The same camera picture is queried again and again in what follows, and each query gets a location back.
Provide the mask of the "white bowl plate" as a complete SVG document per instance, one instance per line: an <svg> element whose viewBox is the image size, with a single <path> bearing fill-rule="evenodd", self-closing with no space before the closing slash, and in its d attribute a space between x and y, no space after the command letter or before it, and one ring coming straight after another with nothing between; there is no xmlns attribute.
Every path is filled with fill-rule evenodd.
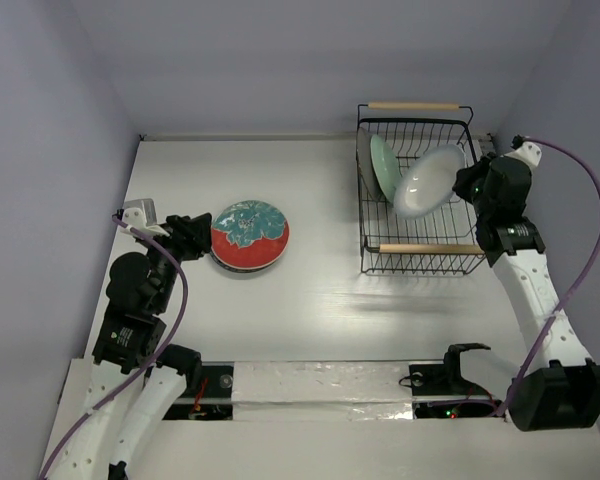
<svg viewBox="0 0 600 480"><path fill-rule="evenodd" d="M420 218L439 208L453 195L457 172L465 166L464 151L457 145L442 145L427 151L409 167L393 198L396 214L404 219Z"/></svg>

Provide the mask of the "blue floral plate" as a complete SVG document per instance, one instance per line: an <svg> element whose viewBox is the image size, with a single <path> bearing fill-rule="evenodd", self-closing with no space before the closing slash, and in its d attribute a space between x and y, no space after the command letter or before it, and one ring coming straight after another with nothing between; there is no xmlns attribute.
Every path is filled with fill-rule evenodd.
<svg viewBox="0 0 600 480"><path fill-rule="evenodd" d="M235 273L235 274L256 274L262 271L266 271L269 270L270 268L274 267L277 263L279 263L279 260L274 260L273 262L267 264L267 265L262 265L259 267L255 267L255 268L238 268L232 265L229 265L225 262L223 262L221 259L219 259L213 252L210 253L211 259L215 262L215 264L217 266L219 266L220 268L231 272L231 273Z"/></svg>

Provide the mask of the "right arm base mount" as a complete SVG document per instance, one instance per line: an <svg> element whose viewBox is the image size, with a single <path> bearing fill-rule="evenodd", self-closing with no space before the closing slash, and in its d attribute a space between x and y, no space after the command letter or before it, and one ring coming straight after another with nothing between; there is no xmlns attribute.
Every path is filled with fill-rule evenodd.
<svg viewBox="0 0 600 480"><path fill-rule="evenodd" d="M438 363L415 363L398 384L411 390L416 419L502 418L502 401L461 373L461 354L489 351L482 343L452 344Z"/></svg>

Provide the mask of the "red and teal plate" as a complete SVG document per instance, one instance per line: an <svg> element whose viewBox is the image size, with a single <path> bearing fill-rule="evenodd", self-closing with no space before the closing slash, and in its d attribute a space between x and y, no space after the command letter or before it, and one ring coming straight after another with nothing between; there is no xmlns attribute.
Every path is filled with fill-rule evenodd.
<svg viewBox="0 0 600 480"><path fill-rule="evenodd" d="M278 260L290 233L289 222L277 207L260 200L243 200L213 220L211 252L229 265L255 268Z"/></svg>

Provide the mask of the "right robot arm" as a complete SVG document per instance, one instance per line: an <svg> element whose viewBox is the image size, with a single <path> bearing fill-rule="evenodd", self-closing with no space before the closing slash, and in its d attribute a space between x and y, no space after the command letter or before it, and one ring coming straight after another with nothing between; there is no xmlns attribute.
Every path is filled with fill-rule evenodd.
<svg viewBox="0 0 600 480"><path fill-rule="evenodd" d="M525 216L532 170L513 156L486 155L458 171L454 193L476 215L476 238L509 297L527 356L496 416L521 431L584 429L600 415L600 364L572 329L548 271L545 245Z"/></svg>

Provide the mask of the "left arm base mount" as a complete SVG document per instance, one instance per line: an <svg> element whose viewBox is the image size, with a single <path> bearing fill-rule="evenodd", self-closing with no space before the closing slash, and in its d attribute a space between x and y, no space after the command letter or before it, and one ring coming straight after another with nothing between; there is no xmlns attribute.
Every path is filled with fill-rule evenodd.
<svg viewBox="0 0 600 480"><path fill-rule="evenodd" d="M158 366L184 374L186 388L167 410L166 421L224 421L233 418L234 364L203 362L198 351L171 344L158 358Z"/></svg>

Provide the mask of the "black wire dish rack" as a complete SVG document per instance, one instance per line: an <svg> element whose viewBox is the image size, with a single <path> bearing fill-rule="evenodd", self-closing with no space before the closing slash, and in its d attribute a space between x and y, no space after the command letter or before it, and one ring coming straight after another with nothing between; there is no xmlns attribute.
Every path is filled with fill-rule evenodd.
<svg viewBox="0 0 600 480"><path fill-rule="evenodd" d="M427 151L457 145L465 165L479 159L480 149L469 125L466 105L368 102L357 106L356 135L364 128L393 150L404 175ZM472 209L453 196L420 218L399 217L384 197L373 201L362 182L357 151L360 270L365 274L463 275L484 260L475 237Z"/></svg>

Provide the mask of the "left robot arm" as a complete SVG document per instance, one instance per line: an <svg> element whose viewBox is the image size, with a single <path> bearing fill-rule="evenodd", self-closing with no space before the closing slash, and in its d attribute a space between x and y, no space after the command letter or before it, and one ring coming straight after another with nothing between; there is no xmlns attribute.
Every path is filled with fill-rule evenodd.
<svg viewBox="0 0 600 480"><path fill-rule="evenodd" d="M172 341L189 294L171 325L160 316L174 285L188 284L183 263L210 253L211 215L172 215L156 224L142 208L126 207L113 220L146 250L125 253L110 267L84 403L42 466L42 479L130 478L175 400L204 383L200 353Z"/></svg>

